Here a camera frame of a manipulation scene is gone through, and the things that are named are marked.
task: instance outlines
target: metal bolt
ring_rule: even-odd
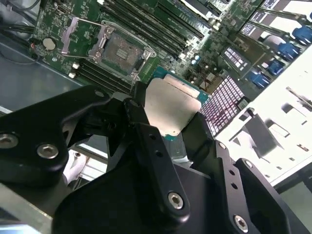
[[[181,210],[183,207],[183,199],[181,196],[175,192],[168,194],[168,200],[170,204],[177,210]]]
[[[251,162],[249,162],[248,160],[245,160],[245,163],[250,167],[250,168],[252,168],[253,167],[253,165],[252,165],[252,163]]]
[[[225,145],[224,145],[223,143],[219,142],[219,146],[220,146],[222,149],[226,150],[226,147],[225,147]]]
[[[37,154],[46,159],[53,159],[59,154],[56,146],[51,144],[43,144],[37,148]]]
[[[104,97],[104,94],[102,92],[100,92],[100,91],[97,91],[97,90],[96,90],[96,95],[98,95],[101,98]]]
[[[100,57],[101,57],[101,55],[102,55],[102,54],[101,54],[100,52],[96,52],[96,53],[95,53],[95,55],[94,55],[94,57],[96,57],[96,58],[100,58]]]
[[[246,221],[239,215],[234,216],[236,226],[244,233],[248,232],[248,225]]]
[[[106,29],[106,32],[107,32],[108,34],[111,34],[111,33],[113,32],[113,29],[112,29],[112,28],[107,28],[107,29]]]
[[[10,149],[17,146],[19,139],[13,134],[0,135],[0,149]]]
[[[150,55],[151,55],[151,53],[149,51],[144,51],[143,55],[142,55],[142,58],[143,59],[147,59]]]

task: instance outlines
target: dimm slot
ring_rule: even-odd
[[[96,74],[92,73],[92,71],[89,71],[85,68],[81,68],[81,70],[79,71],[79,75],[80,76],[84,76],[90,80],[92,80],[93,82],[96,82],[97,84],[106,87],[107,89],[114,91],[114,92],[122,92],[122,93],[129,93],[129,91],[120,89],[114,85],[112,85],[111,83],[109,83],[108,81],[106,81],[103,78],[100,78],[99,76],[97,76]]]
[[[83,63],[82,67],[87,67],[90,70],[94,71],[95,73],[100,74],[101,76],[106,77],[107,79],[109,79],[110,83],[112,83],[114,86],[119,87],[120,89],[126,89],[128,91],[131,90],[131,84],[124,82],[123,80],[119,79],[119,78],[112,78],[112,75],[105,71],[103,68],[90,63],[90,62],[85,62]]]
[[[135,23],[136,25],[141,27],[144,31],[150,33],[153,37],[160,40],[162,43],[167,44],[168,47],[174,48],[174,49],[180,50],[180,51],[182,51],[184,49],[185,44],[180,43],[180,45],[179,45],[179,44],[174,44],[171,41],[168,41],[170,39],[167,38],[165,35],[161,35],[161,32],[155,31],[155,29],[152,29],[152,28],[148,28],[146,25],[142,24],[142,22],[137,20],[133,15],[129,14],[128,11],[124,11],[122,9],[123,6],[111,5],[110,7],[113,10],[115,10],[116,12],[120,12],[120,14],[123,15],[124,17],[127,17],[129,19],[129,22]]]
[[[87,71],[81,70],[79,71],[78,75],[80,78],[86,79],[88,82],[91,81],[92,84],[104,87],[104,89],[109,90],[112,93],[119,92],[118,89],[113,88],[111,85],[106,85],[105,83],[102,82],[102,80],[93,77],[93,75],[88,73]]]
[[[177,44],[180,47],[184,47],[186,44],[186,41],[180,40],[180,39],[176,39],[174,37],[169,37],[168,34],[158,30],[158,26],[153,23],[152,21],[148,20],[148,18],[144,18],[141,14],[139,14],[131,5],[129,5],[126,1],[123,1],[123,3],[121,3],[120,1],[116,1],[115,3],[117,3],[119,5],[119,8],[125,8],[127,10],[127,12],[131,12],[132,15],[134,15],[135,17],[139,18],[143,23],[145,23],[145,25],[149,25],[152,26],[153,28],[150,28],[149,31],[150,33],[156,33],[159,35],[162,35],[162,37],[166,40],[171,40],[172,42],[174,42],[175,44]]]
[[[135,1],[131,0],[131,4],[133,4],[137,9],[139,9],[141,12],[145,13],[146,15],[148,15],[149,18],[151,18],[152,20],[156,21],[159,25],[159,27],[163,27],[166,30],[168,30],[169,32],[171,32],[171,34],[176,35],[177,37],[183,39],[184,41],[187,41],[187,37],[183,34],[181,34],[179,31],[177,31],[174,28],[171,28],[170,26],[167,25],[167,23],[165,23],[163,20],[156,18],[155,16],[153,16],[151,14],[151,12],[149,12],[148,10],[144,9],[142,6],[140,6],[138,3],[136,3]]]
[[[157,45],[158,47],[160,47],[161,49],[163,49],[164,51],[166,51],[167,53],[171,54],[172,56],[178,56],[178,51],[173,50],[172,48],[161,44],[157,41],[157,39],[155,39],[153,36],[147,34],[146,32],[142,31],[141,29],[138,29],[137,27],[135,27],[134,25],[132,25],[131,23],[129,23],[127,20],[120,18],[118,16],[118,14],[115,12],[115,10],[109,8],[108,6],[105,7],[105,9],[107,10],[107,12],[112,15],[113,17],[119,19],[119,21],[121,21],[124,25],[126,25],[127,27],[131,28],[133,31],[135,31],[138,34],[141,34],[142,36],[144,36],[146,39],[148,39],[149,41],[151,41],[153,44]]]
[[[191,33],[193,33],[196,37],[198,37],[199,39],[203,39],[204,35],[198,31],[196,28],[192,27],[191,25],[189,25],[187,22],[183,21],[179,16],[177,16],[174,12],[172,12],[171,10],[167,9],[163,4],[161,4],[160,2],[158,2],[157,7],[163,11],[164,13],[166,13],[169,17],[171,17],[172,19],[174,19],[176,22],[178,22],[179,24],[183,25],[187,30],[189,30]]]

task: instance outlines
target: blue connector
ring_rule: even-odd
[[[312,29],[308,26],[304,25],[301,28],[295,28],[292,34],[300,42],[305,44],[312,43]]]
[[[262,73],[249,72],[248,79],[260,89],[266,88],[270,84],[270,81]]]
[[[268,65],[269,66],[267,68],[267,71],[274,76],[280,75],[283,72],[285,66],[285,64],[275,59],[270,61]]]
[[[293,61],[300,55],[300,48],[294,46],[290,42],[280,43],[277,48],[278,52],[284,57],[287,61]]]

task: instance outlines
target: green circuit board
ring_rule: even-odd
[[[147,83],[159,66],[188,81],[196,77],[199,83],[262,0],[209,2],[221,12],[218,17],[210,12],[203,17],[179,0],[48,1],[34,32],[36,50],[45,63],[66,75],[77,74],[82,83],[100,85],[100,75],[113,74],[117,91],[122,90],[120,85],[133,85],[134,72]],[[90,51],[103,26],[113,33],[95,59]],[[45,39],[51,39],[55,48],[47,49],[41,43]],[[150,54],[142,59],[145,51]],[[83,64],[83,71],[73,70],[74,63]]]

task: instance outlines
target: server motherboard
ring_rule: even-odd
[[[109,93],[148,83],[158,67],[199,87],[261,3],[49,0],[41,4],[33,40],[45,63]]]

